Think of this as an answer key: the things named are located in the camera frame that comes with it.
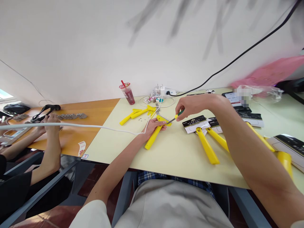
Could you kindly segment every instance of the table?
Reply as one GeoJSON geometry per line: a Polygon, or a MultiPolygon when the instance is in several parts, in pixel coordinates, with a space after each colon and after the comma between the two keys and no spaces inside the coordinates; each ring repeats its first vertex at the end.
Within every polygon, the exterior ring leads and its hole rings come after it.
{"type": "MultiPolygon", "coordinates": [[[[231,88],[214,89],[216,93],[232,91],[231,88]]],[[[175,104],[168,108],[160,108],[160,114],[167,119],[174,118],[175,106],[180,97],[175,98],[175,104]]],[[[135,98],[136,103],[130,106],[122,98],[104,123],[104,126],[118,130],[141,132],[148,116],[143,114],[135,119],[128,120],[123,126],[119,122],[132,112],[132,109],[143,109],[135,98]]],[[[168,106],[172,99],[165,99],[163,106],[168,106]]],[[[304,141],[304,105],[300,104],[289,95],[283,95],[282,100],[275,104],[252,103],[253,113],[260,113],[264,120],[264,128],[255,128],[265,136],[275,136],[281,133],[292,135],[304,141]]],[[[191,115],[185,120],[204,115],[214,117],[209,110],[191,115]]],[[[91,145],[85,152],[87,160],[111,163],[119,153],[131,142],[135,135],[100,129],[91,145]]],[[[173,122],[166,131],[160,132],[151,149],[140,149],[130,168],[147,170],[189,179],[208,181],[234,187],[249,189],[240,171],[235,166],[231,156],[220,147],[210,136],[207,140],[214,149],[220,164],[211,165],[204,152],[201,142],[195,133],[187,134],[181,122],[173,122]]],[[[304,174],[293,167],[294,182],[304,193],[304,174]]]]}
{"type": "MultiPolygon", "coordinates": [[[[100,101],[90,101],[90,102],[82,102],[82,103],[73,103],[73,104],[62,104],[61,110],[55,111],[57,115],[61,114],[77,114],[77,113],[85,113],[88,117],[86,119],[74,119],[74,120],[62,120],[64,123],[72,123],[72,124],[90,124],[90,125],[103,125],[119,99],[110,99],[110,100],[100,100],[100,101]]],[[[42,107],[31,108],[26,112],[30,117],[22,120],[15,121],[10,120],[10,124],[23,124],[26,121],[30,121],[32,119],[31,116],[38,114],[41,111],[42,107]]],[[[28,132],[26,132],[22,137],[29,135],[34,131],[35,128],[32,128],[28,132]]],[[[82,128],[82,127],[69,127],[64,126],[63,129],[59,133],[60,144],[62,153],[66,155],[78,156],[79,145],[78,143],[85,141],[86,148],[90,145],[96,134],[98,133],[98,128],[82,128]]],[[[45,150],[47,146],[47,135],[44,134],[39,137],[34,143],[32,143],[29,148],[45,150]]]]}

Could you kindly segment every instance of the red straw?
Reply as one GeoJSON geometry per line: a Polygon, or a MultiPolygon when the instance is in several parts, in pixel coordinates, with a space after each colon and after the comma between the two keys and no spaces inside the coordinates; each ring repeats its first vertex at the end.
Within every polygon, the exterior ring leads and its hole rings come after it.
{"type": "Polygon", "coordinates": [[[126,85],[124,84],[124,82],[121,80],[121,83],[123,84],[124,87],[126,87],[126,85]]]}

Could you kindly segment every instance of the white shirt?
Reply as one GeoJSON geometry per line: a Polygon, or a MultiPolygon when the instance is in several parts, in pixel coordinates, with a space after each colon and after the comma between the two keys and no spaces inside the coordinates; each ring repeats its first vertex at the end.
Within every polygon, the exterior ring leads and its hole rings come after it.
{"type": "MultiPolygon", "coordinates": [[[[101,200],[85,205],[70,228],[111,228],[101,200]]],[[[233,227],[205,190],[175,180],[147,180],[135,191],[130,207],[117,222],[123,227],[233,227]]]]}

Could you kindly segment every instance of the screwdriver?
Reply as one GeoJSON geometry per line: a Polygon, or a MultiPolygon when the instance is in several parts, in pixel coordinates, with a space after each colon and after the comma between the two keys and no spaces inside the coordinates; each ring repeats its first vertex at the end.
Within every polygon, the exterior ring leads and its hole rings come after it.
{"type": "Polygon", "coordinates": [[[173,120],[177,119],[178,116],[183,113],[183,111],[185,111],[185,110],[182,110],[179,112],[179,114],[176,114],[173,120]]]}

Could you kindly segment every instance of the plaid shirt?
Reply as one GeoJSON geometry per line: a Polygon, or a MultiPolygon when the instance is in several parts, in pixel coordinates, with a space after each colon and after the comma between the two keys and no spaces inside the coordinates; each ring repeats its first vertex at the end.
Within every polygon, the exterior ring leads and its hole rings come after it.
{"type": "Polygon", "coordinates": [[[142,184],[144,181],[147,181],[150,179],[175,180],[175,181],[188,183],[188,184],[194,185],[198,188],[201,188],[201,189],[207,191],[214,198],[214,194],[212,192],[212,188],[211,188],[211,185],[209,182],[200,181],[200,180],[191,180],[191,179],[187,179],[187,178],[175,177],[175,176],[148,172],[148,171],[142,171],[142,170],[137,171],[137,178],[138,178],[138,186],[140,184],[142,184]]]}

